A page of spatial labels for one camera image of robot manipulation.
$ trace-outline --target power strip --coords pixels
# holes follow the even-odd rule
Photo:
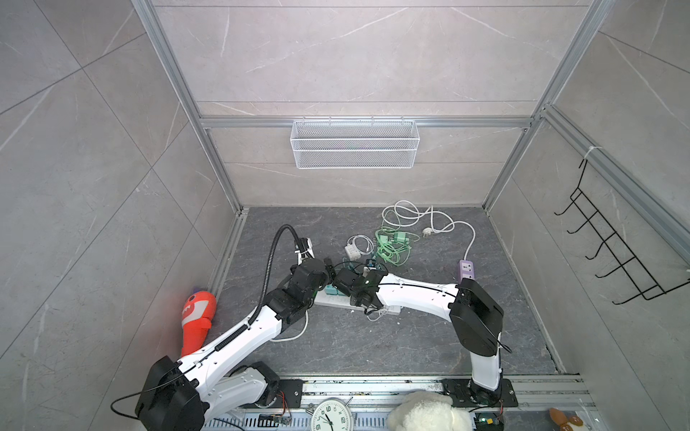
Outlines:
[[[457,263],[457,280],[462,279],[474,280],[474,263],[472,261],[462,260]]]

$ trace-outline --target gray floor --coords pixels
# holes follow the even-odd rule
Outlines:
[[[504,308],[503,342],[513,354],[503,353],[505,374],[553,374],[555,366],[544,337],[515,280],[498,239],[480,208],[445,209],[455,220],[465,220],[477,230],[469,259],[477,281]],[[373,236],[381,223],[377,208],[251,208],[235,253],[209,337],[216,337],[245,317],[256,305],[266,258],[276,229],[292,224],[302,237],[310,237],[317,257],[334,262],[345,256],[344,246],[354,234]],[[410,229],[421,234],[428,217]],[[433,235],[413,245],[403,266],[389,268],[401,277],[448,283],[455,279],[471,232],[461,225],[453,232]],[[270,288],[296,263],[289,232],[281,238],[271,274]],[[460,345],[450,323],[438,317],[404,309],[399,316],[370,322],[361,312],[315,305],[309,327],[295,341],[266,343],[246,360],[264,361],[280,373],[356,374],[466,374],[469,354]],[[299,333],[302,324],[282,337]]]

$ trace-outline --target power plug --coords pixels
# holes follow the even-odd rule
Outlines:
[[[362,257],[362,255],[357,250],[357,247],[355,247],[355,244],[346,245],[345,246],[345,254],[347,254],[348,260],[351,260],[351,261],[359,260],[359,258]]]

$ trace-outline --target black mounting plate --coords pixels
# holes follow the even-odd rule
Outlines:
[[[469,391],[470,382],[472,379],[443,379],[443,391],[450,395],[453,399],[453,407],[498,407],[500,401],[503,401],[503,407],[517,407],[518,399],[515,397],[515,390],[513,384],[508,379],[501,379],[499,384],[500,398],[495,405],[486,406],[484,404],[477,404],[472,401],[471,393]]]
[[[278,390],[285,394],[285,401],[289,408],[299,408],[302,405],[302,386],[304,380],[281,379],[278,383]]]

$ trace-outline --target stuffed animal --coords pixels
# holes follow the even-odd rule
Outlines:
[[[391,431],[472,431],[466,410],[453,407],[453,401],[436,392],[412,392],[388,416]]]
[[[549,416],[551,416],[551,420],[560,427],[558,428],[560,431],[584,431],[587,429],[582,419],[578,416],[573,415],[568,417],[557,408],[549,409]]]

